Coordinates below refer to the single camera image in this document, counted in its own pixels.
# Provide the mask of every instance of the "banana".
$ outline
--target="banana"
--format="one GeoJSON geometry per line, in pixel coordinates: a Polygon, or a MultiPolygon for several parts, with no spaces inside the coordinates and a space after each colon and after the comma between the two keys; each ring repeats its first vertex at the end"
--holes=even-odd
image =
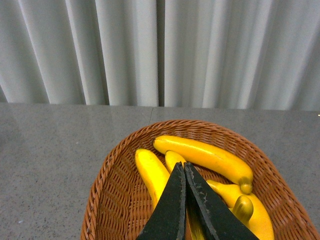
{"type": "Polygon", "coordinates": [[[172,135],[158,136],[153,146],[160,153],[172,150],[180,154],[187,162],[213,170],[235,184],[245,194],[252,191],[254,174],[251,168],[239,157],[220,148],[201,141],[172,135]]]}
{"type": "Polygon", "coordinates": [[[149,191],[152,206],[155,209],[170,174],[159,158],[147,149],[139,148],[135,151],[135,164],[149,191]]]}
{"type": "Polygon", "coordinates": [[[186,163],[186,160],[180,154],[174,151],[169,150],[165,152],[165,165],[166,165],[166,169],[168,169],[170,174],[173,171],[176,163],[179,163],[179,162],[181,162],[183,166],[184,163],[186,163]]]}
{"type": "MultiPolygon", "coordinates": [[[[240,187],[236,184],[223,184],[213,180],[207,180],[206,182],[224,199],[229,208],[234,209],[237,199],[243,195],[240,187]]],[[[248,224],[244,225],[246,225],[260,240],[274,240],[275,236],[272,222],[264,205],[253,193],[245,196],[248,197],[253,204],[253,214],[249,219],[248,224]]]]}
{"type": "MultiPolygon", "coordinates": [[[[174,151],[166,151],[165,152],[165,165],[166,165],[166,169],[168,170],[168,172],[171,174],[176,163],[182,163],[182,166],[184,167],[184,164],[186,163],[186,160],[178,153],[174,152],[174,151]]],[[[191,233],[191,226],[190,226],[190,216],[188,214],[188,211],[186,211],[186,230],[185,230],[185,239],[188,239],[187,236],[192,239],[192,240],[204,240],[203,236],[199,233],[198,237],[196,237],[195,235],[192,235],[191,233]]]]}

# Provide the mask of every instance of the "gray countertop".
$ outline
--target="gray countertop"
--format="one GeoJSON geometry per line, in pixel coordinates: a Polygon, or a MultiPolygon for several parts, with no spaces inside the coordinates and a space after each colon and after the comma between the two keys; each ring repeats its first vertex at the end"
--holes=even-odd
{"type": "Polygon", "coordinates": [[[106,155],[154,122],[205,120],[256,144],[320,230],[320,112],[0,103],[0,238],[79,239],[106,155]]]}

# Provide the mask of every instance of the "woven basket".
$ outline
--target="woven basket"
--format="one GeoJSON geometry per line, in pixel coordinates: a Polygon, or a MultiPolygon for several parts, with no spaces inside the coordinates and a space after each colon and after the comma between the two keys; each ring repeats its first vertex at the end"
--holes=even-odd
{"type": "MultiPolygon", "coordinates": [[[[160,135],[199,140],[240,157],[253,170],[252,192],[271,217],[275,239],[320,239],[303,206],[257,146],[211,122],[169,120],[133,132],[108,154],[90,190],[81,229],[82,240],[136,239],[153,208],[151,197],[135,166],[135,151],[138,148],[152,150],[164,163],[164,156],[152,145],[153,139],[160,135]]],[[[196,169],[206,180],[231,183],[211,170],[200,166],[196,169]]]]}

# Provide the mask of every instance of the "banana stem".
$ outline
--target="banana stem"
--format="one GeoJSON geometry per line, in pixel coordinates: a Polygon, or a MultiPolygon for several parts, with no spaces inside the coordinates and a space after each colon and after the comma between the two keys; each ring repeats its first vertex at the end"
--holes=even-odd
{"type": "Polygon", "coordinates": [[[232,209],[232,213],[237,219],[247,226],[250,218],[254,214],[254,205],[247,196],[241,195],[236,200],[232,209]]]}

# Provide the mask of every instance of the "white curtain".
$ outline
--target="white curtain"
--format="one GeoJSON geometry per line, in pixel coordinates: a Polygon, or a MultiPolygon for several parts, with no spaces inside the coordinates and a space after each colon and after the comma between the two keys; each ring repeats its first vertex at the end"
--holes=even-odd
{"type": "Polygon", "coordinates": [[[319,0],[3,0],[0,102],[320,110],[319,0]]]}

